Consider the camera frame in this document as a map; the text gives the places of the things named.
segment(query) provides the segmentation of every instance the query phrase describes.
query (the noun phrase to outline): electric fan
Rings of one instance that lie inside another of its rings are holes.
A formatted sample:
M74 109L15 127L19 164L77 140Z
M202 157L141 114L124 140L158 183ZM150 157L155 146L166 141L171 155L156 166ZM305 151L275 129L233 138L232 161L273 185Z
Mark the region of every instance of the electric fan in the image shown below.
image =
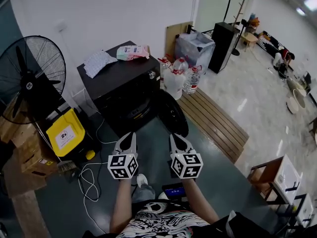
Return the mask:
M17 124L45 119L57 110L65 79L65 60L53 41L42 36L17 40L0 57L2 116Z

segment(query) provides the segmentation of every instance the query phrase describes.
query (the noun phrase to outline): person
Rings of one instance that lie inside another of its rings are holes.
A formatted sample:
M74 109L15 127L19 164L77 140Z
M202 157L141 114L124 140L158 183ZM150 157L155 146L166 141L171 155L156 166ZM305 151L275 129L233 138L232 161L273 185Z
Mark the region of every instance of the person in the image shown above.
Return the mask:
M197 237L218 232L211 224L219 217L207 202L193 179L183 179L183 187L190 210L181 203L170 200L155 200L155 192L143 174L137 176L138 187L131 197L131 180L120 181L109 231L118 238L125 237ZM141 204L141 209L132 216L132 203Z
M288 67L291 60L294 60L295 56L293 53L289 52L286 48L278 51L275 54L275 58L273 60L274 69L278 70L280 64L284 63Z

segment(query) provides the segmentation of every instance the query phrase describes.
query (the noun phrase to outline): wooden bench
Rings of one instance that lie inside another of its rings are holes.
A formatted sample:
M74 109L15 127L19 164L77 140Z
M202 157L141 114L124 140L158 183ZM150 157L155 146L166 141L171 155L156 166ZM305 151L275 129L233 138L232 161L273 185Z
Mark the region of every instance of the wooden bench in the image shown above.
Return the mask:
M183 92L177 101L184 114L235 163L243 151L248 134L202 90Z

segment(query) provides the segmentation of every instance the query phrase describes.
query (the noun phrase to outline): black box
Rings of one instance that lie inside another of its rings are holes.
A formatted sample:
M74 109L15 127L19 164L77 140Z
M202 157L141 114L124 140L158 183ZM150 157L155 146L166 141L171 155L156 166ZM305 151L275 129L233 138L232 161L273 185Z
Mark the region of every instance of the black box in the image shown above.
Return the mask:
M219 73L226 67L238 34L239 30L225 22L214 25L211 38L216 43L216 47L208 66L213 72Z
M128 45L135 44L128 41L107 53L115 58L117 49ZM86 75L83 64L77 69L99 112L119 137L136 131L157 115L153 96L159 90L160 72L159 62L152 56L118 60L94 78Z

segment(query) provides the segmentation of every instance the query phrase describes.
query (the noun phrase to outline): patterned shirt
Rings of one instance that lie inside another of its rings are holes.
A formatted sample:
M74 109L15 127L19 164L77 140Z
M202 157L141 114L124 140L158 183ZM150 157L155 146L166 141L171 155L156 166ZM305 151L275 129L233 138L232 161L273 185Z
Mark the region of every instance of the patterned shirt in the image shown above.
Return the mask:
M118 238L202 237L209 223L176 203L150 202L141 209Z

